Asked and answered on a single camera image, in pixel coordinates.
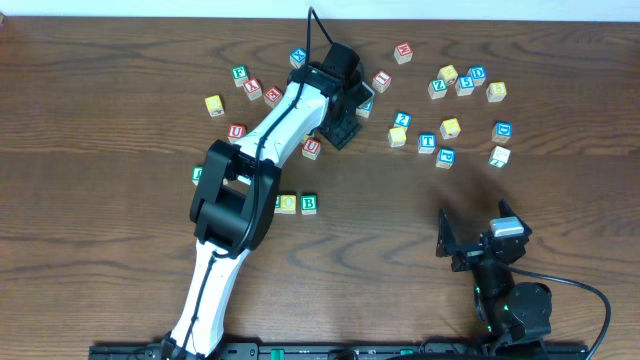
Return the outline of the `yellow block upper right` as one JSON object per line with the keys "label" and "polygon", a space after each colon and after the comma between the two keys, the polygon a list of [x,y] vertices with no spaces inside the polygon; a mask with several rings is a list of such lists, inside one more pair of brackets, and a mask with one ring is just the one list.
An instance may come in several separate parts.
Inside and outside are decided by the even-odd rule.
{"label": "yellow block upper right", "polygon": [[453,65],[446,65],[439,69],[437,78],[447,86],[454,84],[458,78],[458,72]]}

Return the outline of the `blue L letter block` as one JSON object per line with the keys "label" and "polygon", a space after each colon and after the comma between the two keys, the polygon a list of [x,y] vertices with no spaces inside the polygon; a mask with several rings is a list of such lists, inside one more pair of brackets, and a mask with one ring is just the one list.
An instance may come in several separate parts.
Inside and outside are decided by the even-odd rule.
{"label": "blue L letter block", "polygon": [[356,115],[363,118],[368,118],[373,109],[374,101],[371,100],[356,109]]}

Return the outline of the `yellow S letter block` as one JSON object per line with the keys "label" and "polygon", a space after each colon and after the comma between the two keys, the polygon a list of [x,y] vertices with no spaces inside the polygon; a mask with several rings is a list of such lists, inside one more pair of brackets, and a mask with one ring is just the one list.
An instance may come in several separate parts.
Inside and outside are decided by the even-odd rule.
{"label": "yellow S letter block", "polygon": [[388,141],[392,148],[403,146],[406,140],[407,137],[404,127],[393,127],[389,130]]}

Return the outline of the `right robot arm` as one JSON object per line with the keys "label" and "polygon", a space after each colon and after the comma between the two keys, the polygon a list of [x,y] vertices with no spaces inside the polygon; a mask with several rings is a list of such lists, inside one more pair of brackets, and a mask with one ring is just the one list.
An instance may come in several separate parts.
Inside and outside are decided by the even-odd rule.
{"label": "right robot arm", "polygon": [[496,347],[529,343],[550,334],[552,313],[550,289],[536,282],[517,283],[509,268],[526,254],[531,228],[505,200],[499,202],[499,213],[477,241],[460,244],[440,210],[436,247],[438,257],[451,259],[454,272],[472,273],[476,311],[496,339]]}

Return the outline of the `red U block left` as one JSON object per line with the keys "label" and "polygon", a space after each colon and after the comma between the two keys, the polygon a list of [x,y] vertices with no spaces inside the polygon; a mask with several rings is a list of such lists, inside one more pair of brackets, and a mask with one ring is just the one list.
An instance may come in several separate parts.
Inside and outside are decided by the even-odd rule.
{"label": "red U block left", "polygon": [[227,132],[227,138],[231,144],[235,144],[247,133],[246,127],[240,124],[231,124]]}

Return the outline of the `blue D block upper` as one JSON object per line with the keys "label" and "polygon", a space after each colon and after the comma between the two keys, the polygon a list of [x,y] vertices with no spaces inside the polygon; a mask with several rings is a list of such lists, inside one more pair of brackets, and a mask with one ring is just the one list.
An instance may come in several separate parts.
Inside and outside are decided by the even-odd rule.
{"label": "blue D block upper", "polygon": [[486,70],[483,66],[470,67],[467,75],[472,79],[475,87],[480,87],[487,78]]}

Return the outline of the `blue d block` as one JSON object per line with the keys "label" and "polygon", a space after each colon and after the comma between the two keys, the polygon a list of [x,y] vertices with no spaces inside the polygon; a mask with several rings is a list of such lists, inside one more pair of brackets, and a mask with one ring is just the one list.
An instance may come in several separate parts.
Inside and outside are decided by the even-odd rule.
{"label": "blue d block", "polygon": [[475,87],[480,87],[487,78],[486,70],[483,66],[470,67],[467,75],[472,79]]}
{"label": "blue d block", "polygon": [[492,130],[492,141],[495,143],[505,144],[513,135],[513,127],[508,122],[497,122]]}

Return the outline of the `red I block upper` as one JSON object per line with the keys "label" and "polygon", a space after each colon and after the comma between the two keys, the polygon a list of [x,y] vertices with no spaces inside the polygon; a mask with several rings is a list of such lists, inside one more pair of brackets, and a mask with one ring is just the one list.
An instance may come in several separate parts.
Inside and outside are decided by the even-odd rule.
{"label": "red I block upper", "polygon": [[384,70],[376,73],[372,79],[372,87],[379,93],[384,93],[390,86],[392,76]]}

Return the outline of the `green B letter block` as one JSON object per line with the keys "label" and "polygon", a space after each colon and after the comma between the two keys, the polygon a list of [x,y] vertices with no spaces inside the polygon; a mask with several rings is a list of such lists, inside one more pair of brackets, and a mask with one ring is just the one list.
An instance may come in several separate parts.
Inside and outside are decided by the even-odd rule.
{"label": "green B letter block", "polygon": [[315,194],[302,195],[300,197],[301,213],[303,215],[314,215],[318,210],[318,200]]}

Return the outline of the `yellow K letter block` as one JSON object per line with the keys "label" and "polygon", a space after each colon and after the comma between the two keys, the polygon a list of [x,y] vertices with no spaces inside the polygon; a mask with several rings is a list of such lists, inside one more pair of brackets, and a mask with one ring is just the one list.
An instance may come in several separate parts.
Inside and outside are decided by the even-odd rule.
{"label": "yellow K letter block", "polygon": [[440,133],[443,139],[456,138],[461,132],[461,127],[457,118],[444,120],[440,125]]}

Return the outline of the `green J letter block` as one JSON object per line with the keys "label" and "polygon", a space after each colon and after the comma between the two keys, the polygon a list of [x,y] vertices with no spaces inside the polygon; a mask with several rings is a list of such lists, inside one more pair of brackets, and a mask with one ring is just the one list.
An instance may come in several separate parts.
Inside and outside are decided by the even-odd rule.
{"label": "green J letter block", "polygon": [[192,170],[192,182],[193,182],[194,185],[197,185],[199,183],[202,170],[203,170],[203,168],[201,166],[195,166],[193,168],[193,170]]}

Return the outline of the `red u block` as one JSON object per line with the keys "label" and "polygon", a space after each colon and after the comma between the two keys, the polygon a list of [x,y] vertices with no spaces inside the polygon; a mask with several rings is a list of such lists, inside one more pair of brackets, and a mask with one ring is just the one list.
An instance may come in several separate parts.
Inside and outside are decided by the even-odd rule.
{"label": "red u block", "polygon": [[231,144],[235,144],[247,133],[246,127],[240,124],[231,124],[227,132],[227,138]]}
{"label": "red u block", "polygon": [[316,160],[321,151],[321,142],[314,138],[307,138],[302,146],[302,155],[311,160]]}

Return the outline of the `green R letter block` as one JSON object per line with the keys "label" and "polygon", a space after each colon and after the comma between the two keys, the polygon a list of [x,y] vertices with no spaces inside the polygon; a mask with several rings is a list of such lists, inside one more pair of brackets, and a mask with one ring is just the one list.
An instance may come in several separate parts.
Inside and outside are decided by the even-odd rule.
{"label": "green R letter block", "polygon": [[283,211],[282,211],[282,201],[281,200],[282,200],[282,195],[277,195],[277,197],[276,197],[276,206],[275,206],[274,213],[277,213],[277,214],[282,214],[283,213]]}

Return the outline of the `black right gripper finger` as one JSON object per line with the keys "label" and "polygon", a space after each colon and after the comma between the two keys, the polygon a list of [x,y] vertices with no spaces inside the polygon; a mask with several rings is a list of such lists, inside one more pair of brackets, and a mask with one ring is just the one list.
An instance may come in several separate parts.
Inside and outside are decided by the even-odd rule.
{"label": "black right gripper finger", "polygon": [[437,257],[449,257],[453,256],[457,251],[457,242],[451,226],[448,221],[448,217],[443,209],[438,213],[438,238],[436,245]]}
{"label": "black right gripper finger", "polygon": [[524,225],[524,233],[521,235],[532,234],[532,229],[519,216],[516,215],[514,210],[509,206],[509,204],[505,199],[501,199],[499,201],[499,212],[500,212],[500,218],[515,216],[521,221],[521,223]]}

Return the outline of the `yellow O letter block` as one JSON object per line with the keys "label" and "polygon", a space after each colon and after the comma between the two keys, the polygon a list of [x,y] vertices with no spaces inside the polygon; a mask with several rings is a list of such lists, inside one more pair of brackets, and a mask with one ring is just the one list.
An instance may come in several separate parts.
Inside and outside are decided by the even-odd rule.
{"label": "yellow O letter block", "polygon": [[281,195],[280,210],[282,214],[295,214],[297,212],[297,196]]}

